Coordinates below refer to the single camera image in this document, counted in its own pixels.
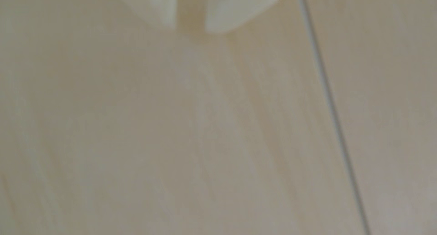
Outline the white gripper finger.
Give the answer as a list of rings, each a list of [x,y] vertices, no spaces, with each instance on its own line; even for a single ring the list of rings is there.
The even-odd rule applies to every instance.
[[[205,31],[209,34],[230,32],[253,20],[279,0],[207,0]]]
[[[178,0],[122,0],[147,24],[157,28],[177,26]]]

